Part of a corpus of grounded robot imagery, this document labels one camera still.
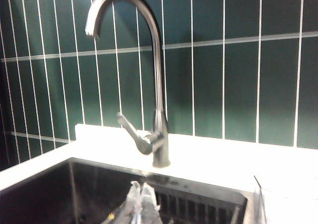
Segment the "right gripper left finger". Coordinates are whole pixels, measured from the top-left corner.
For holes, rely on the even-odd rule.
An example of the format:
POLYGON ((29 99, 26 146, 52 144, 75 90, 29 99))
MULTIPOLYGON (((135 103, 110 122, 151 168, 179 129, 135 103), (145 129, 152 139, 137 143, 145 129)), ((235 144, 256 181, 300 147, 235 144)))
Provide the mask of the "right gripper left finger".
POLYGON ((141 186, 137 181, 131 181, 131 187, 125 201, 119 207, 116 216, 117 224, 140 224, 141 223, 141 186))

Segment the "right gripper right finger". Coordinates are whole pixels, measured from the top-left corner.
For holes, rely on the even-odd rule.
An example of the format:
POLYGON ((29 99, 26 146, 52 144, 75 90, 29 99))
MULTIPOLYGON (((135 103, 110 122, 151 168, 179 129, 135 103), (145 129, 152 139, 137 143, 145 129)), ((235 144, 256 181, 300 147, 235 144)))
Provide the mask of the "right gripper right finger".
POLYGON ((139 224, 160 224, 160 205, 157 204, 154 188, 147 182, 142 185, 140 205, 139 224))

